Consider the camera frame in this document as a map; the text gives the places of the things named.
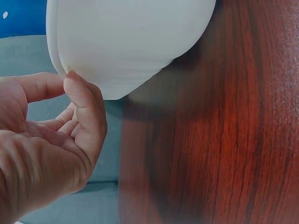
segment hand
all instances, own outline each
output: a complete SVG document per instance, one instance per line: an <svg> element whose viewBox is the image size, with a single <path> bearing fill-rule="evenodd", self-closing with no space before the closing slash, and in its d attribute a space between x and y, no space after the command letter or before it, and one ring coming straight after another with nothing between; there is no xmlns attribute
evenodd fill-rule
<svg viewBox="0 0 299 224"><path fill-rule="evenodd" d="M56 119L27 121L28 103L64 93L72 103ZM81 190L106 133L100 90L75 72L0 78L0 223Z"/></svg>

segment reddish-brown wood surface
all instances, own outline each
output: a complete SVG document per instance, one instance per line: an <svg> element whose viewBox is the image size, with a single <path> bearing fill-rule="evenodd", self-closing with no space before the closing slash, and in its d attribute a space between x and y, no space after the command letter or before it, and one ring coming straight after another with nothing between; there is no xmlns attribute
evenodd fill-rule
<svg viewBox="0 0 299 224"><path fill-rule="evenodd" d="M299 1L223 0L124 105L121 224L299 223Z"/></svg>

